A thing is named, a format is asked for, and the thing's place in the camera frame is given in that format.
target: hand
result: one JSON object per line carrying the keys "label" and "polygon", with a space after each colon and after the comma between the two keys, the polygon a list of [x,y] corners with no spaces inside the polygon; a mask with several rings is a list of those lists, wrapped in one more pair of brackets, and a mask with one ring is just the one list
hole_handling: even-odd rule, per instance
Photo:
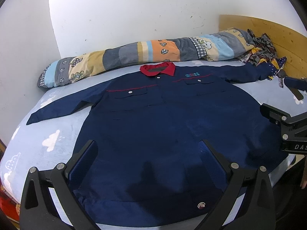
{"label": "hand", "polygon": [[303,172],[303,177],[302,177],[302,181],[300,183],[300,186],[302,189],[304,189],[307,185],[307,157],[305,160],[305,168],[304,168],[304,172]]}

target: white wall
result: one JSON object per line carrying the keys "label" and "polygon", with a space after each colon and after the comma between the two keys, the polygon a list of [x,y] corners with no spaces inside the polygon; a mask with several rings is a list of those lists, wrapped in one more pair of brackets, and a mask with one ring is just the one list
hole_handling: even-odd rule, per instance
{"label": "white wall", "polygon": [[215,32],[218,0],[49,0],[62,57]]}
{"label": "white wall", "polygon": [[219,0],[220,13],[251,16],[276,22],[307,36],[289,0]]}
{"label": "white wall", "polygon": [[59,59],[48,0],[6,0],[0,8],[0,139],[8,144],[43,95],[40,73]]}
{"label": "white wall", "polygon": [[38,76],[59,53],[212,33],[219,14],[258,17],[307,36],[288,0],[7,0],[0,9],[0,138],[8,144],[39,100]]}
{"label": "white wall", "polygon": [[219,14],[258,17],[307,36],[288,0],[49,0],[49,3],[62,57],[135,41],[213,33],[218,30]]}

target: shirt pocket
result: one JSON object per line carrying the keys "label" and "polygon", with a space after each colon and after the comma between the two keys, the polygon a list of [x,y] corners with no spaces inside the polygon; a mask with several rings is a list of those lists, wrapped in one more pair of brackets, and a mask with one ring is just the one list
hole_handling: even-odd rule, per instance
{"label": "shirt pocket", "polygon": [[184,83],[188,94],[191,94],[192,96],[222,93],[228,89],[229,85],[231,85],[214,75],[185,79]]}
{"label": "shirt pocket", "polygon": [[128,111],[162,103],[157,86],[107,92],[107,99],[103,102],[104,111]]}

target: work shirt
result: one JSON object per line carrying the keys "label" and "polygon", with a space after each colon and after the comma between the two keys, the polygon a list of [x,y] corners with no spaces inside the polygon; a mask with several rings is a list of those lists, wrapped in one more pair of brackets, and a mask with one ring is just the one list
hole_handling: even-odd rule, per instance
{"label": "work shirt", "polygon": [[27,124],[72,114],[91,103],[74,153],[95,140],[99,153],[73,192],[96,223],[170,224],[209,212],[227,186],[225,173],[200,144],[240,167],[269,172],[286,158],[280,128],[259,103],[230,83],[263,80],[268,65],[144,65],[60,98]]}

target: embroidered logo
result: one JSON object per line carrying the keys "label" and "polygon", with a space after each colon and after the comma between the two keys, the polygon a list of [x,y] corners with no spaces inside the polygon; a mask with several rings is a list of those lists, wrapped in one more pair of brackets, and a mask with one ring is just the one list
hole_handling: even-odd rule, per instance
{"label": "embroidered logo", "polygon": [[199,73],[188,73],[185,75],[187,78],[193,77],[193,76],[199,76]]}

